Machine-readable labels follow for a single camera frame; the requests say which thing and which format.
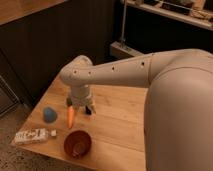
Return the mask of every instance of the brown bowl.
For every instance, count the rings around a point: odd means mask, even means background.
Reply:
[[[85,131],[74,131],[64,141],[64,150],[67,155],[73,158],[81,158],[91,148],[91,137]]]

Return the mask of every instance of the carrot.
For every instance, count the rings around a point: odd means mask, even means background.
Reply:
[[[68,128],[71,129],[74,123],[75,119],[75,111],[72,106],[69,106],[67,108],[67,123],[68,123]]]

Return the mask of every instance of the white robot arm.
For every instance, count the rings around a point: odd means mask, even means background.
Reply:
[[[145,103],[148,171],[213,170],[213,55],[158,52],[93,66],[79,56],[62,68],[75,107],[93,109],[91,84],[149,88]]]

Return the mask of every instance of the blue ball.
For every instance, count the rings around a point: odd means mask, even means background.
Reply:
[[[43,110],[44,122],[52,123],[57,119],[57,113],[51,107],[45,107]]]

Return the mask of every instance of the floor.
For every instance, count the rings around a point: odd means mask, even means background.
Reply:
[[[29,109],[18,105],[0,118],[0,171],[89,171],[11,146],[10,142],[29,113]]]

